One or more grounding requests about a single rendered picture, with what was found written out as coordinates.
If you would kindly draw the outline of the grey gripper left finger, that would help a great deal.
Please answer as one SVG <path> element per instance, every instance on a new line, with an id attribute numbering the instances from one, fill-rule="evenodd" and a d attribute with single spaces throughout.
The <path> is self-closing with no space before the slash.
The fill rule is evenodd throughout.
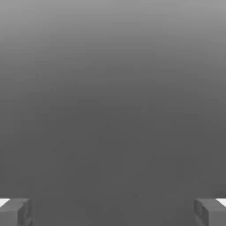
<path id="1" fill-rule="evenodd" d="M 32 199 L 1 198 L 0 226 L 33 226 Z"/>

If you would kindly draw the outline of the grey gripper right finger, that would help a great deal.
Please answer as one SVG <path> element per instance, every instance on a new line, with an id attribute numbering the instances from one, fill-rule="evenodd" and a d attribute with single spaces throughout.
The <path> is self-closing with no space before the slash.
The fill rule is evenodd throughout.
<path id="1" fill-rule="evenodd" d="M 194 200 L 196 226 L 226 226 L 226 198 Z"/>

